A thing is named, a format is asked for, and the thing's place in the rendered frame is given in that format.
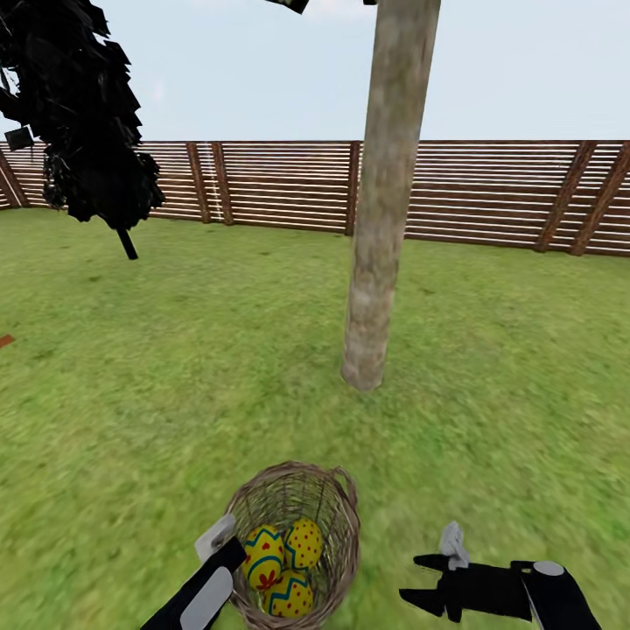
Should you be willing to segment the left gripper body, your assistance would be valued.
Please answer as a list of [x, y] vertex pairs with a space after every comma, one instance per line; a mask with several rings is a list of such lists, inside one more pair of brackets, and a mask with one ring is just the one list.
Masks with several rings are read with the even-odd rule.
[[242, 565], [246, 558], [247, 553], [244, 551], [238, 538], [233, 535], [231, 540], [209, 559], [211, 561], [216, 559], [224, 561], [227, 564], [227, 568], [229, 568], [229, 572], [233, 575], [234, 571], [238, 570], [238, 567]]

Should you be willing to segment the easter egg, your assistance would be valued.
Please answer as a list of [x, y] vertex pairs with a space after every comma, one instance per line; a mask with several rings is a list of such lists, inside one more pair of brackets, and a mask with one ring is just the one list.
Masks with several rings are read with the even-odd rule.
[[242, 570], [254, 592], [271, 589], [279, 579], [285, 555], [280, 535], [278, 528], [265, 524], [251, 531], [242, 545], [247, 553]]
[[261, 593], [261, 610], [266, 614], [280, 614], [291, 618], [312, 613], [315, 602], [305, 572], [299, 574], [285, 568], [283, 566], [276, 584]]
[[304, 516], [289, 524], [287, 533], [282, 536], [283, 567], [294, 572], [313, 571], [320, 564], [319, 557], [324, 545], [323, 530], [313, 518]]

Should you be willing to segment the wicker basket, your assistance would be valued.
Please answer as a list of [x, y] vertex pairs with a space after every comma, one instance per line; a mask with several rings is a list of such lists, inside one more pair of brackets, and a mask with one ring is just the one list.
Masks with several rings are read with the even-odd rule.
[[[348, 495], [334, 477], [335, 473], [346, 477]], [[300, 489], [297, 492], [291, 491], [290, 484], [300, 486]], [[308, 491], [308, 486], [316, 487], [317, 492]], [[328, 493], [332, 495], [333, 502], [326, 500]], [[289, 498], [297, 501], [293, 502]], [[259, 599], [252, 600], [253, 588], [246, 580], [242, 566], [234, 571], [232, 575], [234, 591], [227, 603], [237, 607], [247, 629], [322, 630], [329, 616], [340, 608], [350, 593], [354, 577], [359, 570], [361, 522], [355, 512], [359, 499], [354, 476], [341, 465], [327, 471], [323, 467], [307, 464], [302, 460], [289, 460], [283, 464], [263, 468], [255, 478], [234, 492], [227, 502], [224, 516], [236, 514], [240, 504], [245, 513], [239, 523], [229, 529], [214, 545], [218, 550], [221, 550], [232, 536], [236, 536], [243, 545], [251, 531], [265, 524], [277, 528], [284, 536], [289, 527], [287, 522], [305, 516], [305, 510], [308, 509], [306, 502], [316, 502], [317, 506], [323, 506], [329, 512], [328, 521], [322, 522], [325, 529], [324, 545], [319, 557], [321, 575], [325, 576], [325, 591], [320, 590], [320, 579], [315, 579], [313, 570], [305, 573], [315, 602], [310, 614], [299, 618], [266, 614], [261, 610]], [[252, 509], [254, 502], [259, 503]]]

